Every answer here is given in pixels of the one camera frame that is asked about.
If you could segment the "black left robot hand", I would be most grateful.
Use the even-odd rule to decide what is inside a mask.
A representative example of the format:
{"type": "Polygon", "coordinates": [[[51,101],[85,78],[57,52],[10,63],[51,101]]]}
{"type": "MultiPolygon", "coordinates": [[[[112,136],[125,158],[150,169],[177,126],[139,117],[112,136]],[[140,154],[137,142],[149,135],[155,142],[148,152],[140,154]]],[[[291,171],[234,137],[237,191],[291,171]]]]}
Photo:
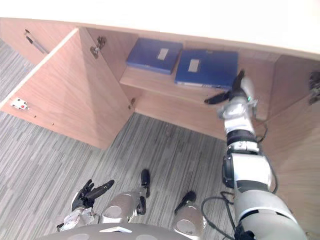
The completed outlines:
{"type": "Polygon", "coordinates": [[[99,198],[105,192],[107,192],[115,183],[112,179],[107,183],[94,188],[94,183],[91,179],[80,189],[80,191],[75,195],[74,200],[71,204],[71,210],[74,211],[78,208],[89,209],[92,208],[95,199],[99,198]]]}

